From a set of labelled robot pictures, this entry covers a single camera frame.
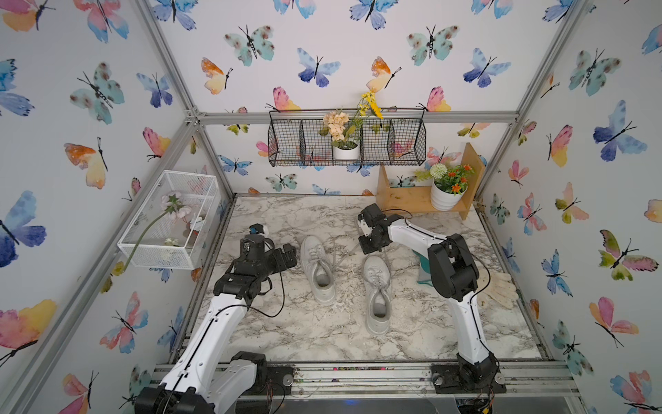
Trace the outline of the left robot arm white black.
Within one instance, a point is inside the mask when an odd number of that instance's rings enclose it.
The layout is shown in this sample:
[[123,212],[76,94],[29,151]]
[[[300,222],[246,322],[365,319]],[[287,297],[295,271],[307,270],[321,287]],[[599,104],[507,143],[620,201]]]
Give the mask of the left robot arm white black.
[[265,295],[264,282],[298,264],[297,249],[278,248],[262,234],[240,241],[240,255],[215,283],[203,322],[184,353],[157,388],[147,387],[134,402],[136,413],[224,413],[251,389],[268,388],[265,355],[242,351],[217,377],[215,371],[240,322]]

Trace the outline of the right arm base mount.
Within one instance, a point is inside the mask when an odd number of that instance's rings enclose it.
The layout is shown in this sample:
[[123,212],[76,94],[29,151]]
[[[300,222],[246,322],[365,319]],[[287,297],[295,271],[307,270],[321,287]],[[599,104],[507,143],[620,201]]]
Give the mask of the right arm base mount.
[[437,394],[506,393],[505,379],[494,355],[472,364],[461,356],[452,364],[431,366],[431,382]]

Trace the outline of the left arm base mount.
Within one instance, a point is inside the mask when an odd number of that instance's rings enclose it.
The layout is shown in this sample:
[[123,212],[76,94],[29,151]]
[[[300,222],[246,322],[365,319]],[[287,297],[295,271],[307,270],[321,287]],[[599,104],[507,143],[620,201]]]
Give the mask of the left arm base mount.
[[270,364],[264,354],[248,351],[238,352],[230,361],[251,362],[256,367],[253,384],[244,390],[242,396],[289,396],[291,394],[294,383],[294,367]]

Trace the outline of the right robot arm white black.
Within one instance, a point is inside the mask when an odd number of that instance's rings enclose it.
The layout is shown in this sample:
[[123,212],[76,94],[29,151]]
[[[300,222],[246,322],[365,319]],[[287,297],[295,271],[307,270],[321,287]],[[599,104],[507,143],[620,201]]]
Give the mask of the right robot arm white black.
[[433,288],[450,302],[458,339],[458,388],[476,393],[504,393],[500,364],[487,347],[479,318],[479,269],[474,256],[459,235],[444,236],[410,224],[398,214],[386,215],[368,205],[357,217],[364,254],[372,254],[391,243],[403,245],[429,262]]

